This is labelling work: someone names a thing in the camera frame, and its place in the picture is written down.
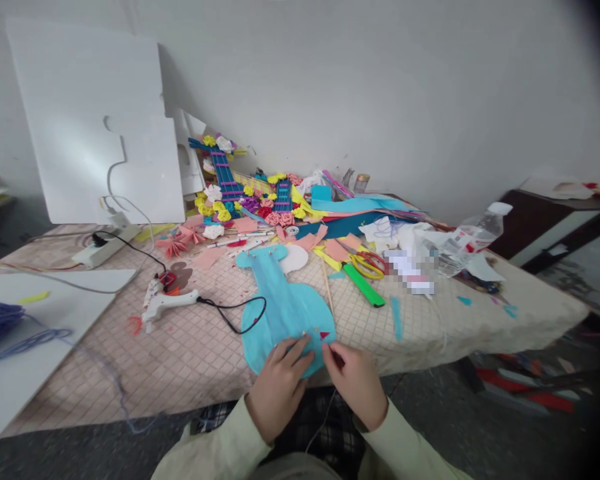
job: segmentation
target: power strip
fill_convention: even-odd
[[[141,228],[138,227],[138,225],[130,224],[126,225],[124,228],[103,230],[110,231],[111,233],[116,234],[118,237],[128,242],[131,242],[131,240],[133,240],[135,236],[138,235],[138,233],[140,233]],[[120,241],[115,237],[106,240],[107,243],[102,247],[90,245],[81,252],[76,253],[72,257],[72,260],[74,260],[74,262],[76,263],[82,263],[87,270],[92,270],[102,265],[114,253],[116,253],[118,250],[125,246],[124,242]]]

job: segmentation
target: white glue gun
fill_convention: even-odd
[[[149,288],[147,288],[143,304],[145,312],[142,314],[142,325],[145,327],[146,332],[151,333],[153,331],[153,322],[160,320],[164,310],[192,305],[198,300],[198,297],[198,290],[176,297],[166,295],[162,281],[157,276],[153,278],[149,282]]]

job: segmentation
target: plaid skirt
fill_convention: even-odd
[[[333,387],[306,391],[298,410],[261,465],[288,453],[304,452],[311,442],[308,450],[310,455],[326,462],[343,479],[357,478],[365,453],[365,441],[353,424],[351,409],[334,391]],[[235,401],[231,401],[206,407],[200,415],[196,433],[218,428],[235,404]]]

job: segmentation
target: water bottle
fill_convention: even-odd
[[[513,207],[494,202],[482,215],[464,220],[440,246],[438,268],[445,277],[460,273],[476,253],[488,248],[504,231],[502,218]]]

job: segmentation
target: wooden stick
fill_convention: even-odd
[[[325,276],[325,285],[327,286],[327,295],[329,296],[329,308],[331,309],[331,314],[333,315],[333,300],[331,300],[331,290],[329,289],[329,277],[327,276],[327,268],[325,267],[324,258],[320,258],[322,260],[322,273]]]

